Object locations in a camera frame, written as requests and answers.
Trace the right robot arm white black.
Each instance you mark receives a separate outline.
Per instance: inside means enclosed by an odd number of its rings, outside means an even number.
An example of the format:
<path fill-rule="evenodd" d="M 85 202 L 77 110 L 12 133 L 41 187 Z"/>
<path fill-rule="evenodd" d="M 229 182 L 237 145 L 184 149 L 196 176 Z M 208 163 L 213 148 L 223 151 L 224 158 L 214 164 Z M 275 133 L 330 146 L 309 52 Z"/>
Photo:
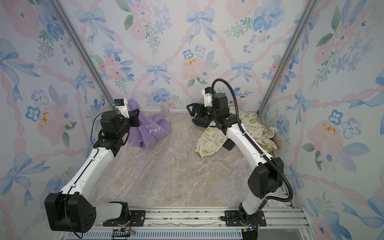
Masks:
<path fill-rule="evenodd" d="M 262 209 L 284 181 L 279 173 L 283 168 L 280 159 L 274 159 L 246 131 L 238 115 L 232 114 L 224 93 L 202 91 L 204 103 L 187 106 L 193 122 L 205 124 L 221 131 L 237 146 L 248 160 L 252 173 L 248 178 L 249 193 L 239 205 L 237 217 L 225 217 L 227 222 L 244 226 L 260 226 Z"/>

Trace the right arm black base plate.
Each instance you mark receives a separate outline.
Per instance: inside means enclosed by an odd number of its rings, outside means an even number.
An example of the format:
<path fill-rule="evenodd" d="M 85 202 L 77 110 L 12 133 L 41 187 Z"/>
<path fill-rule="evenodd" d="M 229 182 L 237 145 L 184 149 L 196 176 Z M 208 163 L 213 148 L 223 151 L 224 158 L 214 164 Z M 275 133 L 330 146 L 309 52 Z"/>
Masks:
<path fill-rule="evenodd" d="M 266 227 L 266 217 L 263 211 L 257 211 L 252 215 L 247 215 L 244 211 L 237 210 L 224 211 L 224 216 L 220 220 L 226 223 L 227 227 Z"/>

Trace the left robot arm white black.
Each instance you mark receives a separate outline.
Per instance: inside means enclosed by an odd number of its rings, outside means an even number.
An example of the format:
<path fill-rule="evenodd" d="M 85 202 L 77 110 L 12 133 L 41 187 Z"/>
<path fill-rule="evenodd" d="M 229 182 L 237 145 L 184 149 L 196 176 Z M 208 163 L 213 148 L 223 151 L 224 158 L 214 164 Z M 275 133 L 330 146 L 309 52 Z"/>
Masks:
<path fill-rule="evenodd" d="M 99 137 L 75 176 L 58 193 L 50 193 L 44 204 L 52 231 L 86 233 L 95 224 L 112 221 L 126 226 L 132 215 L 126 202 L 109 202 L 94 207 L 89 196 L 105 167 L 125 145 L 124 136 L 139 127 L 139 110 L 107 111 L 102 113 Z"/>

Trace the purple printed t-shirt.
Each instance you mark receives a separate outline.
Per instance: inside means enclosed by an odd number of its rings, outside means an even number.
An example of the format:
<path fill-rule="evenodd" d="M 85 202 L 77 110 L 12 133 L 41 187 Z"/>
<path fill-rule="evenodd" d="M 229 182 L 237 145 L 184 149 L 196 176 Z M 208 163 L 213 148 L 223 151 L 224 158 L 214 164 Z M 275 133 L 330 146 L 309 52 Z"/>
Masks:
<path fill-rule="evenodd" d="M 129 132 L 128 142 L 133 147 L 150 149 L 152 145 L 164 139 L 171 133 L 171 123 L 166 121 L 163 114 L 146 116 L 140 110 L 140 105 L 135 100 L 128 101 L 129 110 L 139 110 L 139 127 L 132 127 Z"/>

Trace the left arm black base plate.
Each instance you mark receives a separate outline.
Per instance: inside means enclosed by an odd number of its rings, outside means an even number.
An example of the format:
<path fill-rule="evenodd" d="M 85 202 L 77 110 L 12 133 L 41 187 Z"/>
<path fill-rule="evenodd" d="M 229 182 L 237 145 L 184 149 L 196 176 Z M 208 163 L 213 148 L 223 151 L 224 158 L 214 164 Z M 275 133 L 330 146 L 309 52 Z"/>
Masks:
<path fill-rule="evenodd" d="M 145 217 L 146 211 L 144 210 L 128 211 L 117 219 L 103 222 L 103 227 L 142 227 Z"/>

